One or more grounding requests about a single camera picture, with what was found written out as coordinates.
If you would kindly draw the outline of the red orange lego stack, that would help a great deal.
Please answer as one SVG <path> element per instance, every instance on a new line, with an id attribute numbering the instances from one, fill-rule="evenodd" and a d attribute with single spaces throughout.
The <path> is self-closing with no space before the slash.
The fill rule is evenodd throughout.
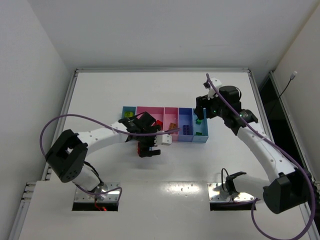
<path id="1" fill-rule="evenodd" d="M 141 144 L 139 142 L 137 144 L 137 154 L 140 157 L 140 155 L 141 155 Z"/>

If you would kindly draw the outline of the purple lego brick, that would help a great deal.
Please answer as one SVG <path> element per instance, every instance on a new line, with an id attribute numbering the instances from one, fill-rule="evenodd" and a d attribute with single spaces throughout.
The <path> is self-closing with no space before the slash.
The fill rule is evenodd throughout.
<path id="1" fill-rule="evenodd" d="M 182 126 L 182 134 L 183 135 L 191 135 L 191 126 L 190 125 L 183 125 Z"/>

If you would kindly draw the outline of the orange lego brick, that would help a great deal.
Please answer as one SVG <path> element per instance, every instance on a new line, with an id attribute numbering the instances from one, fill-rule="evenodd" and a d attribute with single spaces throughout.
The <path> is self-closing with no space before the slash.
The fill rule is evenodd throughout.
<path id="1" fill-rule="evenodd" d="M 169 124 L 168 130 L 173 130 L 173 129 L 176 129 L 176 128 L 177 128 L 177 125 L 175 123 L 171 122 Z"/>

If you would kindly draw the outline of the red flower lego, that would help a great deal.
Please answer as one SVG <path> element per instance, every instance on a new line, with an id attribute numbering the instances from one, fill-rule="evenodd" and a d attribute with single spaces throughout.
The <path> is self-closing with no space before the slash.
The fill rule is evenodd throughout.
<path id="1" fill-rule="evenodd" d="M 156 120 L 155 125 L 160 126 L 161 128 L 163 127 L 163 122 L 160 120 Z"/>

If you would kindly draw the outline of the yellow green red lego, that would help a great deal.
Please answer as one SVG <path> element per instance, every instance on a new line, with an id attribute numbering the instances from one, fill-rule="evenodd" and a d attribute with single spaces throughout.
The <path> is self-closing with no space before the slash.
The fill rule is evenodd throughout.
<path id="1" fill-rule="evenodd" d="M 132 111 L 125 111 L 124 112 L 124 117 L 125 118 L 130 118 L 130 117 L 133 117 L 135 114 L 134 114 L 134 112 L 132 112 Z"/>

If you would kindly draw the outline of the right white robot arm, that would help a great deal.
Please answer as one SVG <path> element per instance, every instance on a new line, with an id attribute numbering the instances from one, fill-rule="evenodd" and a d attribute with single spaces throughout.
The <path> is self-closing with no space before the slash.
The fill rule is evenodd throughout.
<path id="1" fill-rule="evenodd" d="M 243 109 L 239 89 L 235 86 L 211 88 L 207 95 L 196 98 L 194 113 L 199 120 L 220 117 L 227 128 L 253 153 L 268 180 L 247 175 L 244 171 L 226 177 L 223 188 L 229 195 L 246 192 L 263 200 L 275 214 L 300 204 L 315 202 L 309 172 L 300 169 L 278 150 L 263 133 L 258 118 Z"/>

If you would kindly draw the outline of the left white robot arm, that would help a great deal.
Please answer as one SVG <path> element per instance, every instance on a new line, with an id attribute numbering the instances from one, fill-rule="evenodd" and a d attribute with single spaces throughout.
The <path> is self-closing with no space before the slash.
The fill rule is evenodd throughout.
<path id="1" fill-rule="evenodd" d="M 72 182 L 80 190 L 96 196 L 106 193 L 98 172 L 86 162 L 90 154 L 114 144 L 138 142 L 141 158 L 160 155 L 158 145 L 170 145 L 172 137 L 148 113 L 122 118 L 109 127 L 85 132 L 63 131 L 49 151 L 45 160 L 63 183 Z"/>

